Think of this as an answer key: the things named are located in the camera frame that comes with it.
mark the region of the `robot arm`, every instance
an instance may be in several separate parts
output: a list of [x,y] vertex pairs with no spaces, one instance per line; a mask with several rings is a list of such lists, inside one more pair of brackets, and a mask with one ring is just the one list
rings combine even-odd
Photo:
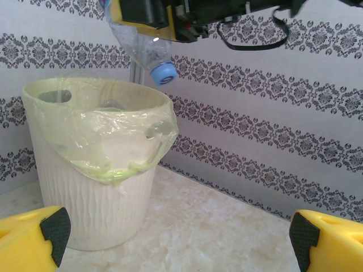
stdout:
[[[136,26],[139,33],[152,37],[192,43],[199,37],[208,37],[208,24],[220,22],[232,26],[240,16],[279,6],[290,10],[291,17],[298,14],[306,0],[110,0],[111,17],[115,23]],[[363,6],[362,0],[340,0],[350,6]],[[286,24],[274,21],[289,36]],[[282,45],[287,38],[274,45],[235,46],[233,50],[266,50]]]

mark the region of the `patterned wall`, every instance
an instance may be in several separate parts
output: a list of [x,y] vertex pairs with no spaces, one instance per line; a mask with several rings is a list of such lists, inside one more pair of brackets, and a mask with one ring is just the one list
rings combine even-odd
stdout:
[[0,16],[1,194],[37,179],[22,86],[68,74],[129,80],[130,58],[97,0],[6,1]]
[[[223,32],[272,43],[284,34],[270,15]],[[363,222],[363,9],[310,0],[278,16],[292,34],[267,52],[229,50],[215,24],[206,40],[174,44],[179,79],[160,90],[180,135],[161,165],[285,219],[311,209]]]

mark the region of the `plastic bottle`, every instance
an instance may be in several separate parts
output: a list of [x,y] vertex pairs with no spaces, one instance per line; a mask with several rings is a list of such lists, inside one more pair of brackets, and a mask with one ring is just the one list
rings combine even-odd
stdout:
[[171,63],[171,41],[140,34],[133,26],[114,23],[109,14],[111,0],[100,2],[104,4],[107,22],[122,48],[137,64],[150,71],[155,84],[161,86],[174,80],[178,73]]

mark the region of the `black rubber corner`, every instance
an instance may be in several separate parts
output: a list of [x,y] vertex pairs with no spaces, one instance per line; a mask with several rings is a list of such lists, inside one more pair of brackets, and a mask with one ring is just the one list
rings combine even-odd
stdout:
[[60,267],[70,235],[70,219],[65,208],[61,208],[40,223],[44,240],[52,242],[52,258]]
[[320,229],[297,212],[291,222],[289,235],[300,271],[307,272],[310,248],[318,245]]

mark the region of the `trash can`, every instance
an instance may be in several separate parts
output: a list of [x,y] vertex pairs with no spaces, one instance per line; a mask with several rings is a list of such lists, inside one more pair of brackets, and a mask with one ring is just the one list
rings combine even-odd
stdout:
[[142,226],[155,166],[178,134],[172,101],[120,80],[52,78],[23,88],[45,206],[66,207],[68,246],[102,250]]

